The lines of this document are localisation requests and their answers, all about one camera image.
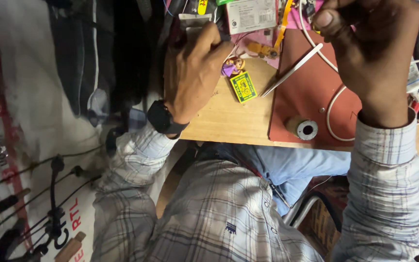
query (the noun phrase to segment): blue jeans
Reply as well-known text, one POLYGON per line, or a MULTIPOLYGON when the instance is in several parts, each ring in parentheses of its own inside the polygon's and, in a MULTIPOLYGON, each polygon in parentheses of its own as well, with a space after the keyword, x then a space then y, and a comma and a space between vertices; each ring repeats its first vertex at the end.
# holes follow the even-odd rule
MULTIPOLYGON (((300 198, 312 177, 346 175, 350 168, 350 152, 306 148, 205 143, 197 155, 197 160, 215 158, 258 170, 291 206, 300 198)), ((277 212, 285 215, 289 208, 276 194, 273 194, 273 199, 277 212)))

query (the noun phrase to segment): red-brown board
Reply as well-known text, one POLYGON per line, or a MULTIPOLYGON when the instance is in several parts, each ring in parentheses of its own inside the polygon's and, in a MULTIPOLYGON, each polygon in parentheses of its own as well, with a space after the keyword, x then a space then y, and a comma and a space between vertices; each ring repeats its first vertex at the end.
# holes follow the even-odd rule
MULTIPOLYGON (((316 44, 323 43, 321 52, 337 65, 332 45, 324 43, 323 37, 319 34, 313 31, 308 33, 316 44)), ((287 29, 279 75, 284 75, 311 49, 301 30, 287 29)), ((326 111, 329 102, 341 86, 342 81, 339 75, 318 54, 314 55, 276 88, 269 139, 279 142, 313 144, 315 147, 352 146, 353 142, 343 142, 333 138, 326 126, 326 111), (314 139, 301 140, 285 129, 284 123, 295 115, 317 122, 318 134, 314 139)), ((352 91, 346 89, 339 95, 329 118, 331 128, 338 137, 343 139, 354 137, 357 114, 360 109, 361 102, 352 91)))

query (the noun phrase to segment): watch strap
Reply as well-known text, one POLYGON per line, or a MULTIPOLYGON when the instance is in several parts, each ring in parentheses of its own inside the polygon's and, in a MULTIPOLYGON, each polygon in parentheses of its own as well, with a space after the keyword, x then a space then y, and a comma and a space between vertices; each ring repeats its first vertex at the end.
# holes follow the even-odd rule
POLYGON ((175 123, 164 101, 154 101, 148 110, 148 121, 161 134, 180 134, 189 125, 175 123))

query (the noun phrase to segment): hand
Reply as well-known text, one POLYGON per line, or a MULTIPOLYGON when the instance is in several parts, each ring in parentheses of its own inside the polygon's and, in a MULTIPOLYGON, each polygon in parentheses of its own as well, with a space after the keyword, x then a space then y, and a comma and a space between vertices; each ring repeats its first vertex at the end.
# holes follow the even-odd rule
POLYGON ((221 42, 218 27, 208 22, 195 43, 168 50, 164 69, 164 104, 174 122, 186 124, 203 108, 221 76, 221 67, 234 44, 221 42))
POLYGON ((333 45, 342 81, 362 101, 361 120, 381 128, 406 125, 406 86, 419 28, 419 4, 413 0, 326 0, 313 23, 333 45))

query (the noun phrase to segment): fingernail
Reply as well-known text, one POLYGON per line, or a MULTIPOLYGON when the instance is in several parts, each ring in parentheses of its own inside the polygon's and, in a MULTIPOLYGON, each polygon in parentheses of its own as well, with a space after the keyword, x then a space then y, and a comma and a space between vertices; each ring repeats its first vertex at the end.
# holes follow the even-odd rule
POLYGON ((333 21, 333 16, 328 11, 323 11, 316 16, 317 27, 327 27, 333 21))

